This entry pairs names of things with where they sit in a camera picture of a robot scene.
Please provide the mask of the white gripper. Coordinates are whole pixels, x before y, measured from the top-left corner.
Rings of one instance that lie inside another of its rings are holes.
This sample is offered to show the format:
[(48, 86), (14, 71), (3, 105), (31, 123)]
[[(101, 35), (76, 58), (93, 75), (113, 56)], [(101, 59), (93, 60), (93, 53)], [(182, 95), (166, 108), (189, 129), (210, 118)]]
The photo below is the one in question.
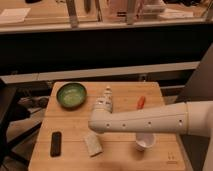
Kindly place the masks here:
[(104, 109), (108, 112), (112, 112), (113, 111), (112, 100), (104, 97), (97, 98), (94, 103), (93, 109)]

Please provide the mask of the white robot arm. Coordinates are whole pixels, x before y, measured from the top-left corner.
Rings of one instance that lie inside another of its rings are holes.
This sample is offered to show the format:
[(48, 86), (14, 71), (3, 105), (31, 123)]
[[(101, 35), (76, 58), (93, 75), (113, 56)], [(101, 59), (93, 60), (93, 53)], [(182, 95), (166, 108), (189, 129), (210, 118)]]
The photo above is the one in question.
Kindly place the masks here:
[(213, 101), (181, 102), (112, 113), (107, 101), (98, 99), (88, 127), (97, 133), (179, 133), (209, 137), (203, 171), (213, 171)]

